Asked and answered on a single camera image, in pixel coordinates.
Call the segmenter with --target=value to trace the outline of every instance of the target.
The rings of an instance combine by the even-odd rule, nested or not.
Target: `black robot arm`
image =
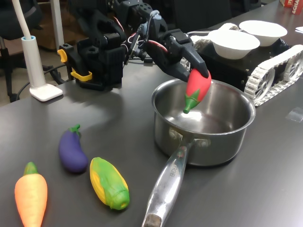
[[[180,29],[169,31],[159,12],[142,0],[70,0],[70,9],[89,38],[77,43],[77,52],[66,44],[60,49],[66,53],[65,62],[74,69],[82,87],[104,90],[120,84],[122,63],[127,64],[133,56],[143,60],[146,54],[162,71],[183,81],[188,80],[189,72],[180,64],[182,57],[208,77],[205,62],[189,36]],[[107,17],[108,13],[115,14],[116,22]],[[124,29],[135,33],[130,45]],[[88,69],[92,79],[80,75],[83,68]]]

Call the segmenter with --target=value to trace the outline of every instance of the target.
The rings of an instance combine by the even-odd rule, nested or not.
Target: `stainless steel pot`
[[[170,155],[150,195],[142,227],[162,227],[176,201],[186,163],[216,166],[232,160],[255,118],[253,102],[240,90],[213,80],[203,101],[183,113],[186,83],[161,84],[152,94],[154,138]]]

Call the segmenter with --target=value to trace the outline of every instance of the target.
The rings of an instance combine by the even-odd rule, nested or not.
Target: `red wire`
[[[152,43],[152,44],[156,44],[158,47],[162,48],[162,50],[164,50],[165,52],[168,52],[168,50],[166,49],[165,46],[163,46],[162,44],[156,42],[156,41],[153,41],[153,40],[149,40],[148,41],[149,43]]]
[[[122,25],[120,24],[120,21],[116,17],[113,17],[113,18],[116,20],[117,24],[120,26],[120,28],[122,29],[122,31],[124,31]]]

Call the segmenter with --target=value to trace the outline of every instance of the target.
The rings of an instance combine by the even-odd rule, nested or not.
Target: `desk lamp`
[[[21,38],[27,73],[30,82],[30,94],[45,102],[63,94],[62,90],[46,84],[42,69],[36,37],[30,35],[19,0],[12,0],[24,37]]]

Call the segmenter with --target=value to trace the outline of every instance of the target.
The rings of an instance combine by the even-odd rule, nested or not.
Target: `toy red pepper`
[[[197,106],[207,94],[207,91],[212,83],[212,77],[208,72],[208,78],[205,78],[201,73],[193,69],[189,75],[187,88],[185,93],[185,114]]]

